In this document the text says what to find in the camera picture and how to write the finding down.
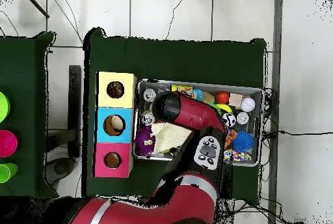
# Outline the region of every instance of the white ball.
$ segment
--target white ball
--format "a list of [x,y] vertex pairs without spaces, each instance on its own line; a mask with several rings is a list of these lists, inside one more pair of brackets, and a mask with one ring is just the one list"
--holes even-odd
[[243,98],[242,103],[241,103],[241,109],[244,112],[251,112],[253,111],[254,107],[256,106],[255,101],[253,98]]
[[236,123],[236,118],[230,113],[225,113],[222,116],[222,120],[224,124],[226,125],[227,128],[231,128],[235,125]]

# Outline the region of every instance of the green table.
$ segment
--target green table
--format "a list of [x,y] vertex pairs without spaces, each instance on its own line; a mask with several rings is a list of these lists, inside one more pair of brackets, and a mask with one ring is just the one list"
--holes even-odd
[[[85,37],[83,102],[83,195],[143,195],[154,191],[167,161],[135,160],[129,178],[93,178],[95,80],[97,71],[127,72],[152,78],[263,88],[266,43],[158,41],[105,37],[92,29]],[[257,203],[258,166],[233,168],[233,197]]]
[[18,149],[0,163],[18,164],[18,173],[0,184],[0,196],[56,197],[44,181],[46,158],[46,48],[54,34],[34,38],[0,36],[0,91],[10,100],[10,114],[0,130],[19,139]]

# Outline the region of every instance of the wooden block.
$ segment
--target wooden block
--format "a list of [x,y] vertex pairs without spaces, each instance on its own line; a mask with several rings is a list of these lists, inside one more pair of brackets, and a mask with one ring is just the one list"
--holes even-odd
[[229,106],[241,106],[243,95],[230,93]]
[[131,143],[96,143],[94,177],[127,178],[133,168]]
[[[123,127],[114,126],[113,116],[120,117],[122,119],[121,124],[125,123],[123,132],[113,129]],[[97,138],[95,142],[130,143],[132,141],[134,109],[99,107],[95,120],[97,120]]]
[[[98,88],[99,107],[134,108],[137,78],[133,74],[98,72],[97,75],[98,84],[96,84],[96,86]],[[110,86],[114,87],[116,82],[119,82],[123,86],[124,94],[119,98],[111,98],[108,95],[108,88],[110,88]]]

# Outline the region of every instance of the yellow box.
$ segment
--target yellow box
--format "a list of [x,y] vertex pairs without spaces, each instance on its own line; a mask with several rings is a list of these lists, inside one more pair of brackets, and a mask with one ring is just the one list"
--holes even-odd
[[98,107],[134,108],[137,78],[133,74],[98,72],[97,75]]

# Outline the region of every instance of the circular hole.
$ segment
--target circular hole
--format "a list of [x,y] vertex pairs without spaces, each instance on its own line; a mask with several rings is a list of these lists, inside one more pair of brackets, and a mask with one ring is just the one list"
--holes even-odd
[[112,81],[107,85],[107,94],[110,98],[121,98],[124,90],[124,86],[120,81]]
[[116,152],[110,152],[104,157],[104,164],[111,169],[119,167],[121,162],[120,155]]
[[125,120],[119,115],[110,115],[103,123],[105,133],[110,136],[121,135],[125,128]]

